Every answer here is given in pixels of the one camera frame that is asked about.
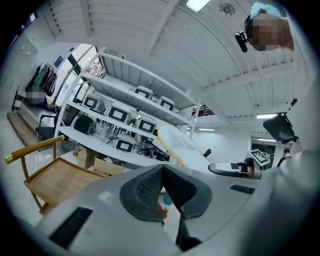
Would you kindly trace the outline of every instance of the chair armrest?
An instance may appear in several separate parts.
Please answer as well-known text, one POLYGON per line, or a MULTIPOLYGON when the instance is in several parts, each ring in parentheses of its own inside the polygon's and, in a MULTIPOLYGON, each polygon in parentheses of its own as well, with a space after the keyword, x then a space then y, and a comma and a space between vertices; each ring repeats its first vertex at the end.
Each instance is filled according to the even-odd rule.
POLYGON ((38 127, 41 127, 42 118, 55 118, 55 115, 42 114, 41 117, 40 117, 40 122, 39 122, 39 126, 38 127))
POLYGON ((58 137, 55 137, 55 138, 51 138, 51 139, 47 139, 45 141, 41 141, 41 142, 39 142, 37 144, 34 144, 34 145, 26 146, 24 148, 21 148, 19 150, 14 151, 14 152, 12 152, 10 154, 6 154, 4 156, 5 162, 7 164, 10 164, 15 160, 24 157, 25 155, 28 155, 28 154, 30 154, 30 153, 32 153, 34 151, 39 150, 39 149, 45 148, 45 147, 47 147, 49 145, 53 145, 56 142, 63 141, 64 139, 65 139, 65 136, 61 135, 61 136, 58 136, 58 137))

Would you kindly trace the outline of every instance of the wooden armrest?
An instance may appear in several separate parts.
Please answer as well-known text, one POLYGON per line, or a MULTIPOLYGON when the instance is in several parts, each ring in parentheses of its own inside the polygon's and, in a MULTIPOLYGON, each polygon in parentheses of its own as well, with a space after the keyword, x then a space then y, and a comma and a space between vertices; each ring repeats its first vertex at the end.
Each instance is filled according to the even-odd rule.
POLYGON ((24 148, 21 148, 17 151, 14 151, 10 154, 6 154, 4 156, 4 160, 5 162, 8 164, 12 163, 13 161, 17 160, 17 159, 20 159, 22 157, 24 157, 25 155, 28 155, 34 151, 37 151, 39 149, 42 149, 42 148, 45 148, 49 145, 52 145, 58 141, 63 141, 65 139, 65 136, 64 135, 61 135, 61 136, 58 136, 58 137, 55 137, 55 138, 51 138, 51 139, 47 139, 45 141, 42 141, 42 142, 39 142, 37 144, 34 144, 34 145, 30 145, 30 146, 26 146, 24 148))

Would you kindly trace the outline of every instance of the white ceiling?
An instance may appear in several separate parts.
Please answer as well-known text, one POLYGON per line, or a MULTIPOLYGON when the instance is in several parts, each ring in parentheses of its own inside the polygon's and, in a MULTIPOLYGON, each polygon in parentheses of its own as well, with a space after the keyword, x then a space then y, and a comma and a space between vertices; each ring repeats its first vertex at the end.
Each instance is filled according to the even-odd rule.
MULTIPOLYGON (((287 111, 296 96, 290 51, 259 52, 249 46, 243 53, 235 40, 254 2, 211 0, 196 13, 186 0, 51 0, 46 18, 57 42, 125 55, 191 90, 232 128, 256 114, 287 111), (233 5, 235 15, 222 15, 220 2, 233 5)), ((252 131, 265 132, 260 121, 252 131)))

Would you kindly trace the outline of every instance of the bag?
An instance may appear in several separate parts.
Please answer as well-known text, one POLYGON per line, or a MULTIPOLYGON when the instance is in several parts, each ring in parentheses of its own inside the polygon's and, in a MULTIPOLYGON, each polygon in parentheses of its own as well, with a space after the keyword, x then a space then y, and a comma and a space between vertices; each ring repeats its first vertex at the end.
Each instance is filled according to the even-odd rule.
POLYGON ((96 132, 96 122, 89 116, 81 114, 75 121, 73 128, 83 134, 92 135, 96 132))

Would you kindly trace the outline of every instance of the black vent grille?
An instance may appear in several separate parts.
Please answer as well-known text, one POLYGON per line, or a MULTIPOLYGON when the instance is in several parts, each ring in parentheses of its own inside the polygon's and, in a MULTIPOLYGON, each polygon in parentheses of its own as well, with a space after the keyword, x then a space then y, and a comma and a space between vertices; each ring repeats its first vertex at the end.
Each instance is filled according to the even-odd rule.
POLYGON ((73 214, 51 235, 50 240, 67 249, 93 210, 78 207, 73 214))
POLYGON ((239 192, 242 192, 242 193, 250 194, 250 195, 252 195, 255 192, 254 188, 246 187, 246 186, 240 186, 240 185, 232 185, 230 187, 230 189, 235 190, 235 191, 239 191, 239 192))

